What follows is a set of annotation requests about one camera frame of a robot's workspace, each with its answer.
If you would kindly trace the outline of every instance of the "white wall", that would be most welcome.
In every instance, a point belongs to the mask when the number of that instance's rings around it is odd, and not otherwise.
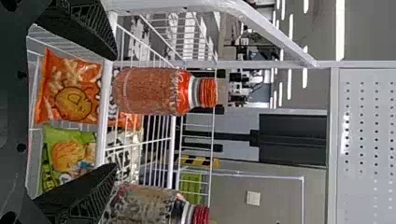
[[[290,175],[305,178],[305,224],[324,223],[325,171],[258,163],[221,161],[222,169],[261,175]],[[246,204],[246,191],[262,194],[261,206]],[[301,223],[301,184],[296,180],[214,176],[210,219],[218,224]]]

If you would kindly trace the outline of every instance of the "snack package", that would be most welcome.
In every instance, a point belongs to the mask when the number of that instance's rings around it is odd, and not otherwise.
[[[67,183],[94,168],[94,133],[43,126],[41,189],[43,192]]]
[[[97,123],[101,64],[59,58],[46,49],[41,74],[35,105],[35,123],[39,124],[51,119]],[[126,123],[132,127],[134,122],[136,129],[139,130],[142,123],[140,116],[120,113],[118,127],[124,127]],[[115,119],[110,119],[108,125],[112,126],[115,123]]]

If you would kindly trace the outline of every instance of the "metal rack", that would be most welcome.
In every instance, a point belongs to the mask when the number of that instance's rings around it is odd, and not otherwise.
[[[394,124],[396,77],[396,62],[318,62],[301,47],[291,41],[286,35],[277,30],[273,24],[265,19],[242,0],[172,0],[163,1],[130,1],[130,0],[105,0],[103,1],[108,12],[110,24],[114,34],[120,36],[119,49],[124,55],[124,38],[128,36],[138,42],[138,52],[135,60],[124,60],[121,57],[116,62],[104,60],[104,74],[102,79],[102,95],[100,104],[100,121],[98,125],[82,125],[67,121],[52,122],[52,125],[68,129],[79,129],[82,131],[98,132],[98,144],[96,154],[96,165],[106,162],[106,152],[115,151],[117,146],[109,147],[106,139],[107,117],[109,108],[109,93],[111,92],[111,78],[113,78],[114,68],[122,69],[126,66],[156,66],[156,67],[198,67],[201,69],[219,68],[260,68],[260,69],[325,69],[331,72],[331,101],[328,114],[329,134],[328,134],[328,171],[327,171],[327,220],[329,224],[335,223],[360,223],[372,222],[390,223],[395,219],[393,209],[396,209],[396,201],[392,196],[394,190],[394,175],[396,174],[394,158]],[[205,36],[202,28],[198,28],[198,37],[186,37],[181,35],[181,39],[192,38],[195,42],[180,43],[179,50],[178,35],[162,34],[162,28],[155,20],[175,21],[172,26],[178,26],[178,21],[188,18],[194,24],[183,24],[186,30],[188,26],[196,29],[198,21],[194,18],[193,12],[221,11],[235,15],[244,24],[253,28],[260,35],[285,50],[296,59],[296,62],[240,62],[240,61],[218,61],[216,53],[213,52],[210,42],[203,38]],[[164,19],[151,19],[145,22],[153,29],[153,33],[159,35],[175,56],[165,58],[160,53],[141,42],[139,38],[132,35],[128,30],[117,24],[118,15],[142,15],[142,14],[162,14]],[[180,14],[190,15],[181,19]],[[88,61],[101,62],[103,59],[79,47],[67,40],[52,35],[33,26],[27,37],[29,68],[31,71],[31,118],[34,115],[32,109],[35,105],[35,93],[39,81],[40,61],[42,60],[42,50],[44,47],[54,49],[64,57],[82,58]],[[198,46],[196,49],[186,50],[186,46]],[[204,50],[205,57],[200,58],[200,48]],[[198,52],[197,57],[191,57],[189,53]],[[180,136],[177,136],[177,118],[148,116],[145,121],[152,130],[151,137],[146,141],[132,143],[123,146],[123,150],[118,154],[137,153],[138,157],[145,155],[145,159],[138,167],[135,167],[140,178],[144,182],[148,180],[150,185],[168,188],[178,188],[180,177],[187,173],[202,173],[208,179],[202,179],[198,184],[206,185],[203,188],[202,196],[207,197],[210,205],[211,176],[214,169],[210,167],[202,169],[190,166],[183,166],[180,160],[174,163],[175,154],[180,155],[183,148],[175,148],[175,142],[183,136],[183,128],[188,125],[205,125],[211,132],[207,137],[210,150],[206,153],[210,161],[213,161],[213,137],[215,129],[215,115],[206,115],[208,123],[192,124],[181,120]],[[41,131],[39,125],[34,125],[32,120],[29,125],[29,161],[26,186],[32,197],[36,196],[38,164],[41,151]],[[128,127],[128,131],[135,131],[134,127]],[[147,152],[149,148],[156,147],[158,150]],[[121,166],[121,170],[128,170],[128,167]]]

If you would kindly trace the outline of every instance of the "orange snack bag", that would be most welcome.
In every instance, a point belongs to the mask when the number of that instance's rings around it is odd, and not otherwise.
[[[41,70],[35,123],[51,119],[89,124],[98,122],[101,64],[59,58],[46,49]],[[136,122],[136,129],[140,129],[140,116],[119,116],[119,127],[124,127],[126,118],[129,118],[129,127]],[[111,120],[108,125],[114,125],[115,122]]]

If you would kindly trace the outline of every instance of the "white pillar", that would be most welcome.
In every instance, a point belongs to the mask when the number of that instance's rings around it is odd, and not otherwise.
[[[173,170],[174,170],[174,159],[175,159],[175,138],[176,138],[176,117],[171,118],[171,142],[168,150],[168,177],[166,181],[166,187],[171,189],[173,182]]]
[[[108,21],[110,22],[111,29],[113,30],[113,35],[116,36],[118,15],[114,11],[108,11],[107,18],[108,18]],[[110,86],[111,86],[112,76],[113,76],[113,62],[111,62],[109,60],[104,60],[103,74],[102,74],[102,87],[101,87],[101,92],[100,92],[98,136],[97,136],[97,142],[96,142],[95,167],[99,167],[105,163],[108,104],[109,104],[109,97],[111,94]]]

